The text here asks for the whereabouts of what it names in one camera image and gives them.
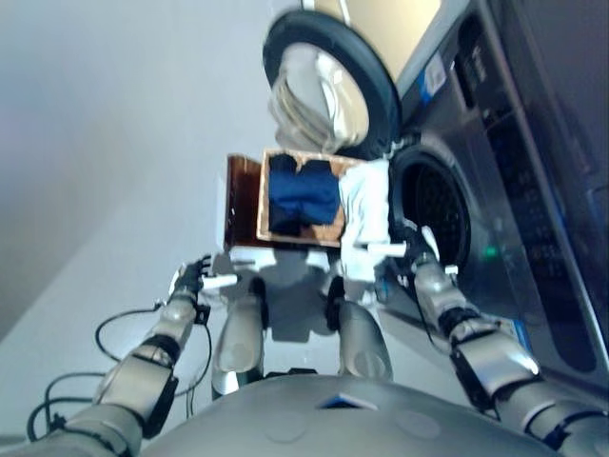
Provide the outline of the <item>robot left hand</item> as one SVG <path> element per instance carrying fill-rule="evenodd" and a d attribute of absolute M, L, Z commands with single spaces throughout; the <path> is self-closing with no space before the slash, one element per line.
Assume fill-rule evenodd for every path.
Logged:
<path fill-rule="evenodd" d="M 213 274 L 212 256 L 204 254 L 198 260 L 182 264 L 174 273 L 168 295 L 186 293 L 197 296 L 201 291 L 235 286 L 240 277 L 236 273 Z"/>

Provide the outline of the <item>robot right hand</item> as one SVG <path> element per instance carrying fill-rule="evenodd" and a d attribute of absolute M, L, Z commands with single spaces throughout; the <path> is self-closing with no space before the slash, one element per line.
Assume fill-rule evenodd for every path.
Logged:
<path fill-rule="evenodd" d="M 405 220 L 394 227 L 392 242 L 365 243 L 363 249 L 372 254 L 405 261 L 408 267 L 440 262 L 440 250 L 433 230 Z"/>

